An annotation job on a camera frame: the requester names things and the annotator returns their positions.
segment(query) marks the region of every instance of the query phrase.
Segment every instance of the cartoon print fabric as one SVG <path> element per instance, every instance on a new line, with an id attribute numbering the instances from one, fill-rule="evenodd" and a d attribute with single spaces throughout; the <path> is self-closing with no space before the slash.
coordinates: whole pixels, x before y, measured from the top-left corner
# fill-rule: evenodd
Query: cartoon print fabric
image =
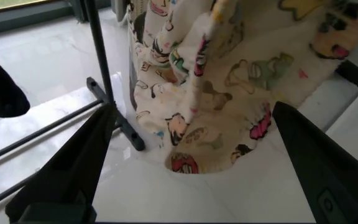
<path id="1" fill-rule="evenodd" d="M 358 44 L 358 1 L 150 0 L 144 30 L 128 13 L 136 119 L 184 174 L 252 157 L 275 103 L 299 106 Z"/>

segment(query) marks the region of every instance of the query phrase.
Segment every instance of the yellow star print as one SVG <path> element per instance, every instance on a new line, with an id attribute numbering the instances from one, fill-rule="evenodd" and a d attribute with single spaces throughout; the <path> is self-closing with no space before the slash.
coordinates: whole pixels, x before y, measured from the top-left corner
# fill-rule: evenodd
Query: yellow star print
<path id="1" fill-rule="evenodd" d="M 280 0 L 278 8 L 291 11 L 293 19 L 300 21 L 323 3 L 324 0 Z"/>

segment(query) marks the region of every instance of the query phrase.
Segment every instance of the marble floor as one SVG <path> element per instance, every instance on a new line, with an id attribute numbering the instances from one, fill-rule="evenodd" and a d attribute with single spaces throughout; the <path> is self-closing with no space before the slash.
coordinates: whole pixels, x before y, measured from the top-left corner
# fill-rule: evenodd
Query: marble floor
<path id="1" fill-rule="evenodd" d="M 314 222 L 278 131 L 224 172 L 183 175 L 166 170 L 166 152 L 136 125 L 129 100 L 126 28 L 109 10 L 100 16 L 115 99 L 147 150 L 137 152 L 123 134 L 113 134 L 93 203 L 97 221 Z M 0 63 L 32 104 L 23 118 L 0 119 L 0 126 L 20 130 L 0 132 L 0 148 L 92 102 L 86 77 L 101 83 L 89 25 L 72 17 L 0 34 Z M 358 88 L 333 75 L 300 111 L 327 130 L 357 96 Z M 1 158 L 0 193 L 37 171 L 91 112 Z M 8 201 L 0 202 L 0 223 L 8 223 L 3 212 Z"/>

